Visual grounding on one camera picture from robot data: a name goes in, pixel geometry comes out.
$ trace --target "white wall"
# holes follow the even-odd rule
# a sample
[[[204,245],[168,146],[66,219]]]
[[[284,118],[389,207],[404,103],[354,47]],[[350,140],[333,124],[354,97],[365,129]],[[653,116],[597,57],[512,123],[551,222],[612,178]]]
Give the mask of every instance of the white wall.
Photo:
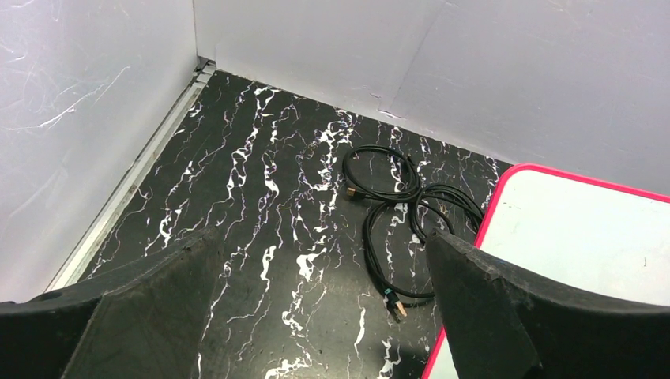
[[[670,193],[670,2],[194,4],[198,53],[221,69],[512,163]]]
[[[42,292],[191,79],[189,0],[0,0],[0,302]]]

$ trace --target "black cable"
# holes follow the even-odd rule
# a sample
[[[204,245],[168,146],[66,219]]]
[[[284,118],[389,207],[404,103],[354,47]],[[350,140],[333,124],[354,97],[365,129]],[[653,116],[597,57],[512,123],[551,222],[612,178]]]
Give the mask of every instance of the black cable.
[[[402,181],[401,190],[398,192],[388,192],[372,189],[358,180],[352,173],[349,162],[355,155],[361,152],[382,153],[388,155],[390,159],[395,158],[399,163],[401,171],[399,175]],[[365,265],[375,289],[382,296],[386,296],[390,306],[397,308],[403,315],[406,314],[405,307],[416,307],[430,302],[435,296],[433,292],[411,292],[403,290],[402,288],[393,285],[386,278],[382,271],[382,266],[379,264],[375,246],[372,243],[372,227],[375,225],[375,221],[388,208],[393,208],[397,204],[407,204],[409,226],[421,243],[425,243],[426,232],[421,227],[419,208],[424,207],[436,214],[444,221],[447,230],[451,234],[455,234],[454,226],[446,214],[440,209],[440,201],[461,208],[475,233],[479,230],[482,219],[484,218],[484,213],[481,208],[477,206],[472,198],[456,187],[448,186],[446,184],[430,184],[428,186],[423,186],[416,165],[412,161],[412,157],[404,156],[398,150],[384,146],[366,144],[359,146],[358,148],[353,148],[347,152],[342,160],[342,174],[349,184],[347,195],[349,195],[351,199],[381,201],[379,204],[372,207],[363,221],[363,252],[365,256]],[[434,203],[437,203],[438,206],[429,203],[429,200],[435,200]],[[407,298],[416,298],[419,299],[419,301],[401,302],[397,295],[403,295]]]

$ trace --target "whiteboard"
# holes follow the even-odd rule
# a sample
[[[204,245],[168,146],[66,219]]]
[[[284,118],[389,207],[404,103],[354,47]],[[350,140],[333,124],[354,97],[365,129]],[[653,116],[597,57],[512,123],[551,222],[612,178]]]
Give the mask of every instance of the whiteboard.
[[[670,197],[521,164],[500,178],[475,245],[585,291],[670,306]],[[440,333],[423,378],[456,377]]]

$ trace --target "black rubber piece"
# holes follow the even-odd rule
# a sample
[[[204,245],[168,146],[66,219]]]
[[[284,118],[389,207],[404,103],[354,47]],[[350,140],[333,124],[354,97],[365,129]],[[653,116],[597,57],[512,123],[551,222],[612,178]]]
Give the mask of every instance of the black rubber piece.
[[[426,253],[460,379],[670,377],[670,307],[570,287],[441,231]]]
[[[189,377],[222,242],[209,228],[30,302],[0,304],[0,377]]]

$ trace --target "pink frame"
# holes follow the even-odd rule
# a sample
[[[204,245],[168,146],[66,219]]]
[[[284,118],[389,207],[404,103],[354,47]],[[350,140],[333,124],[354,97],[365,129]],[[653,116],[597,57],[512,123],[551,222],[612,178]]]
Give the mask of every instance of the pink frame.
[[[480,231],[479,233],[477,233],[477,237],[475,239],[474,245],[476,247],[480,247],[482,241],[484,240],[484,236],[486,235],[488,226],[491,224],[491,218],[493,218],[493,214],[495,213],[495,209],[498,206],[498,201],[500,200],[500,196],[503,194],[503,190],[505,189],[507,181],[509,181],[510,178],[514,174],[517,174],[519,171],[526,171],[526,170],[538,171],[543,174],[554,175],[560,178],[574,180],[576,182],[582,182],[593,186],[604,187],[614,191],[629,193],[635,196],[646,197],[648,199],[670,203],[670,196],[661,195],[659,193],[653,193],[642,189],[639,190],[628,186],[622,186],[620,184],[606,182],[600,179],[589,178],[586,176],[573,174],[567,171],[556,170],[555,168],[545,167],[539,164],[521,163],[510,167],[510,169],[505,171],[505,173],[502,174],[502,176],[498,180],[498,184],[495,186],[495,190],[493,192],[493,197],[491,198],[491,203],[488,205],[486,215],[484,215],[484,221],[482,222]],[[423,371],[423,376],[421,377],[421,379],[429,379],[429,377],[431,376],[433,365],[435,364],[435,360],[438,357],[439,350],[442,347],[442,342],[444,341],[445,338],[446,338],[446,332],[444,328],[441,328],[440,333],[438,335],[438,340],[435,342],[435,346],[433,347],[433,350],[431,352],[431,357],[428,359],[426,369]]]

